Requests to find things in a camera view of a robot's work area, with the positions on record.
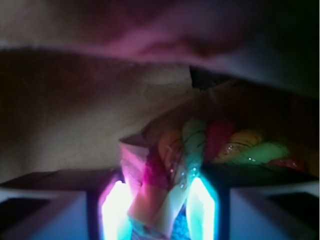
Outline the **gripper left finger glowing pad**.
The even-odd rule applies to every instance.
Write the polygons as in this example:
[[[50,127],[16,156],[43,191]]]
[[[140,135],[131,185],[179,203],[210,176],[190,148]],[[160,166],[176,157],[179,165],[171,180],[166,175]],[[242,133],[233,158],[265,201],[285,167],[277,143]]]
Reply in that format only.
[[[28,173],[0,185],[0,237],[129,240],[130,198],[118,168]]]

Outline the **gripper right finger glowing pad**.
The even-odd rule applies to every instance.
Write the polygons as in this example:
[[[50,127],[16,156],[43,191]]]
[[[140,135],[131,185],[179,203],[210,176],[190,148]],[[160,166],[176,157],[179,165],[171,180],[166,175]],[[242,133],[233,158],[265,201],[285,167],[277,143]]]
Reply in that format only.
[[[205,165],[186,216],[193,240],[317,240],[319,179],[280,166]]]

